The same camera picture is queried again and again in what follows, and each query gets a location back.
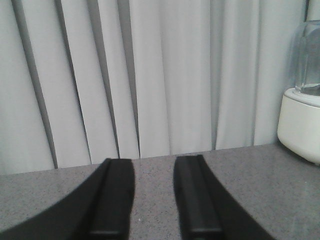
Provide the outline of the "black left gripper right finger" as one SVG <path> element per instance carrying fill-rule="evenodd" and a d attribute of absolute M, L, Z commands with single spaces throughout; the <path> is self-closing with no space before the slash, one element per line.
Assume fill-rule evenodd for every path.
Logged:
<path fill-rule="evenodd" d="M 173 187 L 183 240 L 271 240 L 223 187 L 203 155 L 178 156 Z"/>

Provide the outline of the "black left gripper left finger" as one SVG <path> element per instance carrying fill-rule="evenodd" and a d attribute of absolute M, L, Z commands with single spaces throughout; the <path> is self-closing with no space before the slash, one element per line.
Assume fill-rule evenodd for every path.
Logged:
<path fill-rule="evenodd" d="M 1 232 L 2 240 L 126 240 L 135 195 L 130 159 L 107 158 L 66 197 Z"/>

